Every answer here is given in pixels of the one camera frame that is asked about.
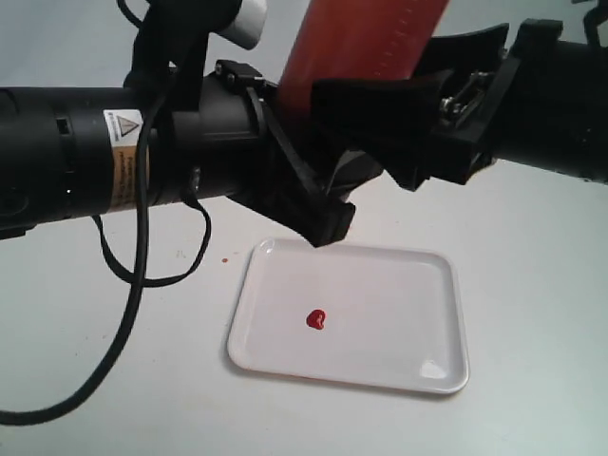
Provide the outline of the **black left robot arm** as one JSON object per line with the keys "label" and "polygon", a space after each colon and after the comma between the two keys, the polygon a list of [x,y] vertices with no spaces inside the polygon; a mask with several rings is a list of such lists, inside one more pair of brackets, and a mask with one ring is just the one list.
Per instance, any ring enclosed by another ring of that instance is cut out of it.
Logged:
{"label": "black left robot arm", "polygon": [[[351,192],[380,176],[360,151],[295,150],[272,110],[276,88],[253,67],[220,60],[187,106],[168,106],[148,141],[148,200],[225,197],[305,238],[342,240]],[[1,91],[1,235],[130,210],[135,148],[151,98],[118,87]]]}

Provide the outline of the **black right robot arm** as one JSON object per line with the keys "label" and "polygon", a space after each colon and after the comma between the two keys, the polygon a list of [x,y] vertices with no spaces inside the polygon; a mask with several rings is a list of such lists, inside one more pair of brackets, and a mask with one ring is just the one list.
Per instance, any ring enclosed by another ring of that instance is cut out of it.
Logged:
{"label": "black right robot arm", "polygon": [[367,153],[404,189],[465,184],[497,160],[607,181],[607,5],[583,17],[585,39],[558,20],[528,19],[429,40],[412,78],[325,78],[313,119]]}

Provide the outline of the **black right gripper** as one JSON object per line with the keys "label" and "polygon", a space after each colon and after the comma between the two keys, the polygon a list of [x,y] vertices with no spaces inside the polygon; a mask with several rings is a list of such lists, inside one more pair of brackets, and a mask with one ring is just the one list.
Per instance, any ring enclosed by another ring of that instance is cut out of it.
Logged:
{"label": "black right gripper", "polygon": [[464,185],[497,158],[508,122],[521,115],[514,102],[522,76],[562,31],[561,21],[527,19],[510,48],[507,23],[432,37],[412,79],[315,81],[311,119],[404,189],[430,178]]}

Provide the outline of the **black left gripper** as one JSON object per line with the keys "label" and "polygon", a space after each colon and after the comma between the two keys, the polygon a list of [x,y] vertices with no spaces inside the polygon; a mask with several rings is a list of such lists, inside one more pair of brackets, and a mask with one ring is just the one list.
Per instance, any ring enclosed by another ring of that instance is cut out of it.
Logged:
{"label": "black left gripper", "polygon": [[271,102],[276,91],[248,64],[218,60],[203,80],[201,139],[216,155],[234,202],[301,235],[314,247],[343,240],[355,213],[352,191],[384,172],[371,155],[329,146],[325,189],[298,153]]}

